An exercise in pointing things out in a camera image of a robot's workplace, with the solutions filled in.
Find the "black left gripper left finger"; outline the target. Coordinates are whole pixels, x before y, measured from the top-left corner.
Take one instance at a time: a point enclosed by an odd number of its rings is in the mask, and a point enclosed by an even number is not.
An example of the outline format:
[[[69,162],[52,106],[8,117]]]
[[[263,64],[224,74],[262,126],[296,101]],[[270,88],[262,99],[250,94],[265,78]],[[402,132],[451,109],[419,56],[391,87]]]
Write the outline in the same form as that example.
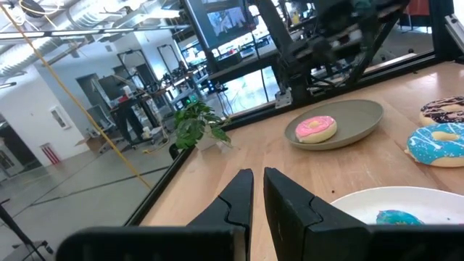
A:
[[[241,231],[245,254],[250,254],[254,203],[254,176],[240,170],[219,195],[188,226],[224,227]]]

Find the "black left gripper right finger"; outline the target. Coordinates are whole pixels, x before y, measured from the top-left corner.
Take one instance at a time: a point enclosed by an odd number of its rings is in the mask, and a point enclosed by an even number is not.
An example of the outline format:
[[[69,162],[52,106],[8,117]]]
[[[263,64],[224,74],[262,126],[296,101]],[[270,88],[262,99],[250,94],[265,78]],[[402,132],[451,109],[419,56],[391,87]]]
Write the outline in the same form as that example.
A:
[[[264,170],[265,211],[278,261],[363,261],[367,225],[275,168]]]

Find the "large pink glazed donut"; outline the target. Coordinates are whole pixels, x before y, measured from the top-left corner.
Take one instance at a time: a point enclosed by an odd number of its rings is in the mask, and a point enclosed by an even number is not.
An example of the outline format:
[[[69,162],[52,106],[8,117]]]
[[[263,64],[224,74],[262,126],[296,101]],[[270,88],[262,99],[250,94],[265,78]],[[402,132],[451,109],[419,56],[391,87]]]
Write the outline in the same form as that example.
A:
[[[337,128],[334,118],[316,116],[300,122],[295,129],[295,135],[300,143],[317,144],[334,136]]]

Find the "small blue donut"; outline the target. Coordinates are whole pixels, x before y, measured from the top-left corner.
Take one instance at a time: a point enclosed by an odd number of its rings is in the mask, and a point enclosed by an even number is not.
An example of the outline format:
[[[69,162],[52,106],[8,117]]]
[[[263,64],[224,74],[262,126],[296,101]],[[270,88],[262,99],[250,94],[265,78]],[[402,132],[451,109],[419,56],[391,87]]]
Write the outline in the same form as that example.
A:
[[[378,225],[422,225],[423,221],[408,212],[382,210],[376,216]]]

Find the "white round plate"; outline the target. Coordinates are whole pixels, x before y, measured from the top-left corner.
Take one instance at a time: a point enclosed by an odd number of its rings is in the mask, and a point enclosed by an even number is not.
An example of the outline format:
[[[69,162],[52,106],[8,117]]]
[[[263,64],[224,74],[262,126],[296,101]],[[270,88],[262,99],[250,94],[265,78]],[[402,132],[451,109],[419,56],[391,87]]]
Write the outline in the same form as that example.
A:
[[[382,210],[400,210],[422,220],[422,225],[464,225],[464,196],[432,188],[370,188],[343,196],[332,205],[367,224],[378,225],[376,216]]]

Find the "green potted plant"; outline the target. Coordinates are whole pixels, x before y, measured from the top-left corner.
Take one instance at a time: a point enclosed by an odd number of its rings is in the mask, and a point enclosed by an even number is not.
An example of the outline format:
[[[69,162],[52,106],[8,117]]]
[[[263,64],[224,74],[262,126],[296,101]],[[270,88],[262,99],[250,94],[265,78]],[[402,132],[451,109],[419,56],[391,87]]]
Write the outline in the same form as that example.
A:
[[[213,108],[203,101],[190,103],[186,108],[175,113],[175,144],[179,149],[196,146],[200,149],[202,141],[221,142],[231,146],[231,138],[223,130],[231,119],[221,118]]]

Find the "grey-green round plate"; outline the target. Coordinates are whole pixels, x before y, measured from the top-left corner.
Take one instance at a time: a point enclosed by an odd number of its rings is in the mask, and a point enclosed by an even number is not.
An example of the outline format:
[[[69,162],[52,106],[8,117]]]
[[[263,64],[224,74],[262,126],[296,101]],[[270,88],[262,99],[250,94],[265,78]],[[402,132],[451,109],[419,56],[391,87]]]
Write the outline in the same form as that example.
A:
[[[299,123],[316,116],[330,116],[337,123],[337,131],[326,141],[317,144],[299,142],[296,129]],[[371,134],[384,116],[384,108],[377,102],[364,99],[335,101],[310,109],[292,120],[285,137],[295,147],[310,151],[338,149],[353,144]]]

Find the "large blue glazed donut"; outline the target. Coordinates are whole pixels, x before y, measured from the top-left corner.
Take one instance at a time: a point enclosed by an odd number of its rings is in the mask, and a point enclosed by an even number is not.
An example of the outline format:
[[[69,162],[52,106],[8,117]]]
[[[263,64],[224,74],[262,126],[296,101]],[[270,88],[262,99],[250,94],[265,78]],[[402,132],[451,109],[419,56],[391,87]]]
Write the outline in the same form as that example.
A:
[[[464,167],[464,123],[418,128],[408,138],[406,152],[424,165]]]

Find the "black computer monitor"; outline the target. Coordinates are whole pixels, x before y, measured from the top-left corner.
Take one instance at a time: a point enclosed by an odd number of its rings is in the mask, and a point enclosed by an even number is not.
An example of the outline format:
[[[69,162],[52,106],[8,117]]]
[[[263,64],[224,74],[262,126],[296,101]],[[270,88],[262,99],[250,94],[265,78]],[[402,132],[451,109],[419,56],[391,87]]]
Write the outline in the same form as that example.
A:
[[[212,50],[256,28],[247,0],[180,0],[198,39]]]

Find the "large chocolate glazed donut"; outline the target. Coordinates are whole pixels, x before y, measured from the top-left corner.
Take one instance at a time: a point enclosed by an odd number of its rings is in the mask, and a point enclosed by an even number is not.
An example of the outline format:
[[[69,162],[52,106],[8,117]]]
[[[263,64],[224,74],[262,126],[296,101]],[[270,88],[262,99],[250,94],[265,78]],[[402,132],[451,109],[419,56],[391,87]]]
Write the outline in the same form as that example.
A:
[[[421,107],[419,119],[422,126],[464,123],[464,96],[451,96],[430,101]]]

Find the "black tripod stand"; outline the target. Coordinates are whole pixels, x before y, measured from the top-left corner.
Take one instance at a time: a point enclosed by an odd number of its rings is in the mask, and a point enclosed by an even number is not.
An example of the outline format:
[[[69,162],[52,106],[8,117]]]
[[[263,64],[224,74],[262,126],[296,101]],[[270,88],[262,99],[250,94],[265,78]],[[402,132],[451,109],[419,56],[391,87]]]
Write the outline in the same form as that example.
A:
[[[27,261],[32,259],[35,261],[37,257],[40,261],[47,261],[47,259],[39,251],[44,248],[50,255],[54,254],[54,250],[50,247],[47,241],[32,241],[14,221],[13,217],[5,210],[3,204],[7,203],[9,199],[0,202],[0,220],[8,227],[18,238],[21,240],[20,244],[12,246],[13,251],[6,256],[2,261]]]

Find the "black aluminium table frame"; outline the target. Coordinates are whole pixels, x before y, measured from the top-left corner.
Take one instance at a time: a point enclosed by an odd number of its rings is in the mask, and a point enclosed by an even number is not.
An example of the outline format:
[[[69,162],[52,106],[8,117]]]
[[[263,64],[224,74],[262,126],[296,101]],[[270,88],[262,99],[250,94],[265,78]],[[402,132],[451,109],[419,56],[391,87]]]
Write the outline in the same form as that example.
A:
[[[408,135],[418,125],[427,101],[464,93],[464,65],[445,27],[454,0],[429,0],[432,51],[364,74],[342,90],[320,94],[280,109],[264,104],[235,115],[226,126],[232,146],[203,152],[187,149],[129,217],[131,225],[183,225],[206,207],[242,169],[254,173],[254,223],[265,222],[262,176],[278,168],[325,200],[379,186],[421,186],[464,193],[464,170],[423,167],[405,155]],[[384,108],[380,125],[367,137],[341,149],[309,152],[284,137],[297,116],[320,105],[348,99],[371,99]]]

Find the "silver frame bracket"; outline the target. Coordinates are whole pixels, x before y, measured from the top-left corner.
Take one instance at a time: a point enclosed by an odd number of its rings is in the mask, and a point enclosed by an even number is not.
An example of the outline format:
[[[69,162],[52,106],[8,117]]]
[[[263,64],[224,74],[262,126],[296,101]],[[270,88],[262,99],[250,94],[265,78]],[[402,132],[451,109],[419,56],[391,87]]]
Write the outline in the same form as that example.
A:
[[[280,109],[292,104],[291,89],[279,90],[275,94],[275,108]]]

